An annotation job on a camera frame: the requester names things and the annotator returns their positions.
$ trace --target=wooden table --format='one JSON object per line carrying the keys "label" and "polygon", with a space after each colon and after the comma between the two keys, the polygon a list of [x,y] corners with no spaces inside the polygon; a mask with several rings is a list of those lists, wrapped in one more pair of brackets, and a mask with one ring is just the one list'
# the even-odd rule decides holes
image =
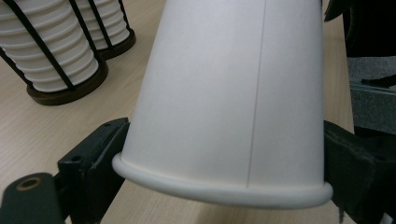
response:
{"label": "wooden table", "polygon": [[[24,175],[56,174],[57,160],[100,124],[130,117],[134,111],[164,0],[123,2],[136,31],[137,43],[126,53],[107,61],[106,81],[78,101],[58,106],[38,105],[28,96],[18,76],[0,62],[0,189]],[[324,40],[325,117],[352,130],[340,19],[324,24]],[[102,223],[338,223],[338,210],[331,202],[293,211],[228,207],[174,198],[125,182]],[[352,222],[347,218],[345,223]]]}

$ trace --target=cup stack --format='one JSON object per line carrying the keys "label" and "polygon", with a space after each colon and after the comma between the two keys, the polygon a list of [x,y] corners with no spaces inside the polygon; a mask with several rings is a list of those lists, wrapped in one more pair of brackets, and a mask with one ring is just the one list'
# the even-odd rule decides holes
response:
{"label": "cup stack", "polygon": [[[68,1],[15,0],[29,22],[62,67],[73,85],[96,73],[99,63],[78,24]],[[68,87],[49,59],[30,36],[15,13],[0,2],[0,47],[41,92],[56,92]]]}
{"label": "cup stack", "polygon": [[[128,21],[124,19],[120,2],[118,0],[94,0],[93,2],[100,18],[95,17],[89,1],[76,0],[93,43],[99,52],[106,54],[106,50],[114,50],[114,47],[122,48],[121,50],[116,49],[117,52],[113,52],[111,56],[104,56],[105,59],[109,59],[131,48],[135,42],[134,31],[129,28]],[[110,45],[106,42],[105,34],[101,30],[99,22],[102,22],[105,27],[106,35],[111,42]]]}

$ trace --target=black vertical bar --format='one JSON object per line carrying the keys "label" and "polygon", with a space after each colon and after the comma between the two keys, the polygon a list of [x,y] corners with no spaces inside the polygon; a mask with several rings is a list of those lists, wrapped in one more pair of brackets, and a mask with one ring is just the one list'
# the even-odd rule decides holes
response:
{"label": "black vertical bar", "polygon": [[76,0],[69,0],[69,2],[70,2],[70,5],[72,6],[72,8],[73,8],[73,10],[74,10],[74,12],[76,14],[76,17],[78,19],[79,25],[81,26],[81,29],[84,32],[84,35],[85,35],[85,37],[88,40],[88,43],[90,44],[90,47],[91,47],[91,49],[93,51],[93,55],[95,56],[95,59],[98,62],[102,62],[103,59],[98,54],[98,51],[97,51],[96,46],[95,46],[95,43],[92,40],[91,33],[88,30],[87,24],[85,24],[85,21],[84,21],[84,18],[82,17],[82,15],[81,15],[81,12],[79,11],[79,8],[78,8],[78,5],[76,3]]}
{"label": "black vertical bar", "polygon": [[119,0],[119,3],[120,3],[120,8],[121,8],[122,14],[124,15],[124,20],[126,22],[126,28],[128,30],[131,30],[131,26],[129,25],[128,18],[126,17],[125,7],[122,3],[122,0]]}
{"label": "black vertical bar", "polygon": [[93,14],[95,15],[96,21],[99,24],[100,30],[102,31],[103,37],[105,38],[105,41],[107,43],[107,46],[112,49],[113,45],[111,44],[111,40],[110,37],[108,37],[108,33],[106,30],[105,25],[103,24],[102,18],[100,17],[98,8],[96,7],[96,4],[93,2],[93,0],[88,0],[88,2],[90,3],[91,9]]}
{"label": "black vertical bar", "polygon": [[12,61],[3,49],[0,48],[0,56],[6,61],[6,63],[17,73],[17,75],[30,87],[33,88],[33,82],[29,81],[25,76],[24,73],[17,67],[17,65]]}
{"label": "black vertical bar", "polygon": [[20,21],[23,24],[23,26],[25,27],[25,29],[29,32],[29,34],[32,36],[33,40],[37,43],[37,45],[40,47],[40,49],[46,55],[47,59],[52,64],[52,66],[55,68],[55,70],[58,72],[59,76],[61,76],[61,78],[64,81],[64,83],[66,84],[67,88],[71,91],[75,90],[76,89],[75,86],[70,81],[69,77],[64,72],[62,67],[58,64],[58,62],[56,61],[53,54],[50,52],[49,48],[44,43],[43,39],[41,39],[37,30],[32,25],[32,23],[29,22],[29,20],[24,15],[24,13],[20,9],[20,7],[13,0],[4,0],[4,2],[11,8],[11,10],[18,17],[18,19],[20,19]]}

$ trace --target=stacked paper cups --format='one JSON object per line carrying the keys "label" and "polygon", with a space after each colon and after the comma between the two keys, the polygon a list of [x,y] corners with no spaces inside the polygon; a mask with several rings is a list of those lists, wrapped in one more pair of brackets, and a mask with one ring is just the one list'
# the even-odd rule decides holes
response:
{"label": "stacked paper cups", "polygon": [[[94,4],[99,12],[100,19],[106,28],[106,33],[115,46],[130,36],[127,29],[127,22],[124,20],[123,12],[120,9],[118,0],[94,0]],[[77,0],[78,8],[92,36],[92,40],[97,49],[107,49],[110,46],[105,40],[105,36],[100,29],[94,12],[87,0]]]}
{"label": "stacked paper cups", "polygon": [[[73,85],[98,70],[90,45],[68,1],[15,0]],[[67,86],[9,6],[0,1],[0,47],[33,82],[37,91],[56,92]]]}

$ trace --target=bolt hole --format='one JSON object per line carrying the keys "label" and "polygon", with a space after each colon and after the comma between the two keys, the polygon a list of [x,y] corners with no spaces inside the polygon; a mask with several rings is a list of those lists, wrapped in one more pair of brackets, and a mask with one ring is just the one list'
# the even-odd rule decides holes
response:
{"label": "bolt hole", "polygon": [[26,191],[29,189],[34,189],[41,184],[41,179],[38,177],[32,177],[29,179],[22,180],[22,182],[17,186],[18,191]]}
{"label": "bolt hole", "polygon": [[82,161],[82,157],[75,156],[75,157],[72,158],[72,161]]}

